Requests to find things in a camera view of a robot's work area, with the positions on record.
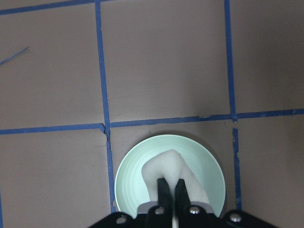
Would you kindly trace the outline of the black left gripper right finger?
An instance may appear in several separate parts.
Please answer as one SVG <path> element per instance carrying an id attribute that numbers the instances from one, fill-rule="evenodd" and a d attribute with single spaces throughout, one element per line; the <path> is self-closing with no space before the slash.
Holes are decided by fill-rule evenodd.
<path id="1" fill-rule="evenodd" d="M 212 207 L 204 202 L 190 201 L 185 181 L 179 179 L 175 187 L 175 216 L 179 228 L 213 228 Z"/>

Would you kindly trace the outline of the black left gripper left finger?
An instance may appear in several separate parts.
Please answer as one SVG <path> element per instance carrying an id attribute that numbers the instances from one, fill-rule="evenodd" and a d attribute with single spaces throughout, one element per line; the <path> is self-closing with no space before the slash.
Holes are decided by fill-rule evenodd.
<path id="1" fill-rule="evenodd" d="M 158 205 L 156 216 L 161 228 L 172 227 L 173 200 L 167 181 L 164 178 L 157 180 Z"/>

